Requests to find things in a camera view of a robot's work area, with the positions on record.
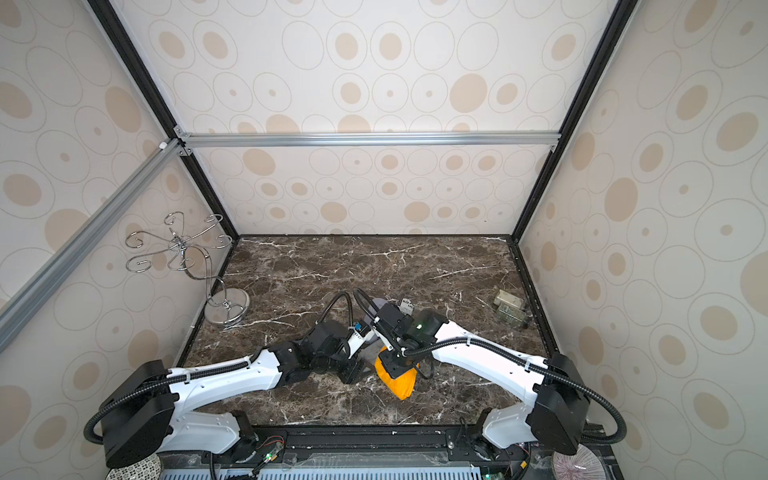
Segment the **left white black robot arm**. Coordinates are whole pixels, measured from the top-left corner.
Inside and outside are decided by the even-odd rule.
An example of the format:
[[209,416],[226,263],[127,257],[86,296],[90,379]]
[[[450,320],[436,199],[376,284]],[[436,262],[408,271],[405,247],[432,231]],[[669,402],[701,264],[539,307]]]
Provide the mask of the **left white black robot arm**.
[[84,439],[103,448],[110,469],[162,451],[252,451],[255,435],[246,415],[205,414],[203,407],[303,382],[313,374],[335,374],[347,384],[359,381],[366,366],[358,353],[373,334],[380,305],[360,289],[334,298],[347,303],[347,325],[328,320],[325,309],[305,336],[239,359],[192,368],[144,363],[86,422]]

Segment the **diagonal aluminium frame bar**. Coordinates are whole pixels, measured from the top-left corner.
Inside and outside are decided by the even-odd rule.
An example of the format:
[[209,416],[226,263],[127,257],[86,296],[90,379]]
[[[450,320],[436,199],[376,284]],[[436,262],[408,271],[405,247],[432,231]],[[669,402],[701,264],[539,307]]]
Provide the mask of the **diagonal aluminium frame bar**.
[[1,311],[1,348],[6,349],[60,288],[85,257],[118,222],[169,160],[180,140],[168,138],[26,282]]

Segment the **pink ribbed round object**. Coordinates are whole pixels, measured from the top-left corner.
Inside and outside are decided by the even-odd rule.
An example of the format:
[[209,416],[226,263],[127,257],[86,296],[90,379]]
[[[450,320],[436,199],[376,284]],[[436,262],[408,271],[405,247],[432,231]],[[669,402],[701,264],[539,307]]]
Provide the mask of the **pink ribbed round object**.
[[573,455],[554,452],[551,469],[556,480],[607,479],[602,460],[584,445],[579,445]]

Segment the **green clear box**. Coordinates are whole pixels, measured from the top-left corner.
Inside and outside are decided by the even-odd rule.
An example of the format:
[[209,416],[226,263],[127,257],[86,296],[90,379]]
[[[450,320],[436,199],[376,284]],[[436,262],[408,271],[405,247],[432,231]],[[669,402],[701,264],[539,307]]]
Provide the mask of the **green clear box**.
[[493,299],[496,317],[516,329],[528,327],[530,318],[525,311],[525,300],[505,290],[499,290]]

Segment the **orange cleaning cloth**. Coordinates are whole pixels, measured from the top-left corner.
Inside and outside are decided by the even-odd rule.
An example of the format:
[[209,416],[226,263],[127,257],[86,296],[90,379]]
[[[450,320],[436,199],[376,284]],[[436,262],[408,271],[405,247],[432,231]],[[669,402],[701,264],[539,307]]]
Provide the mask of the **orange cleaning cloth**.
[[405,400],[412,395],[418,371],[411,360],[381,347],[374,368],[379,379],[398,399]]

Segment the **chrome hook stand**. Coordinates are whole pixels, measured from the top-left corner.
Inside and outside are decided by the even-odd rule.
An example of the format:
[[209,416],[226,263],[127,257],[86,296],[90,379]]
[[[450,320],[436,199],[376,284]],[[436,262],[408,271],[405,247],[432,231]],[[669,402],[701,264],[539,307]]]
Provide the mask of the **chrome hook stand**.
[[185,233],[185,215],[181,211],[168,213],[163,224],[168,234],[161,236],[146,230],[130,232],[124,241],[127,248],[141,250],[146,240],[159,242],[155,251],[139,253],[127,259],[125,268],[131,273],[144,273],[151,270],[158,256],[167,259],[166,268],[180,272],[191,280],[205,284],[207,296],[203,317],[207,323],[221,328],[229,328],[240,323],[250,306],[249,294],[239,288],[229,287],[221,274],[215,272],[211,252],[225,250],[233,246],[233,238],[225,233],[218,235],[215,242],[204,245],[203,237],[220,226],[221,214],[210,214],[204,220],[204,228],[196,234]]

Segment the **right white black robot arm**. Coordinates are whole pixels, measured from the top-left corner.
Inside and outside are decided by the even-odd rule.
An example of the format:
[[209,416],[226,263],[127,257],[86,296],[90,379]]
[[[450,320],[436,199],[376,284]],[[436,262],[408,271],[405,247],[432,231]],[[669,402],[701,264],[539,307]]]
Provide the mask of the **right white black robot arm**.
[[622,414],[583,384],[567,356],[524,354],[483,339],[434,310],[412,311],[404,304],[375,300],[361,289],[353,296],[367,317],[365,332],[383,343],[376,371],[397,398],[412,394],[421,365],[433,359],[517,398],[517,404],[492,408],[480,421],[481,438],[495,448],[537,441],[573,455],[582,444],[613,445],[626,438]]

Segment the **horizontal aluminium frame bar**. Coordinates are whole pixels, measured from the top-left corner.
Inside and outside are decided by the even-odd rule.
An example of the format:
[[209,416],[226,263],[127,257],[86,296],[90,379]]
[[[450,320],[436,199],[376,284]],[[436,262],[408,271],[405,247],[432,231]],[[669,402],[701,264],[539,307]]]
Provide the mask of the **horizontal aluminium frame bar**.
[[372,132],[372,133],[188,133],[180,140],[191,148],[405,147],[405,146],[556,146],[557,131]]

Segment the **patterned round object left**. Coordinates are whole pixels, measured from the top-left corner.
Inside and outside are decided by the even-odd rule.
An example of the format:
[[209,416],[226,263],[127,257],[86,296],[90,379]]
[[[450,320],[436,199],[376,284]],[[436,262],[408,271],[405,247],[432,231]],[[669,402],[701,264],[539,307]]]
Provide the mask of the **patterned round object left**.
[[159,480],[162,475],[162,462],[157,455],[140,460],[132,465],[111,469],[107,480]]

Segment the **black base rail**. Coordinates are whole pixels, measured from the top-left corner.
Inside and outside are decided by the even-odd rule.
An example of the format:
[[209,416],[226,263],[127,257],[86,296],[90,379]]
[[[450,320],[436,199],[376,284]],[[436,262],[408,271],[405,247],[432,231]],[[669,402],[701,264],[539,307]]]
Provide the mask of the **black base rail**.
[[[497,449],[455,425],[259,428],[256,453],[235,461],[209,452],[162,453],[163,479],[555,479],[555,452],[537,441]],[[585,446],[607,479],[622,476],[608,447]]]

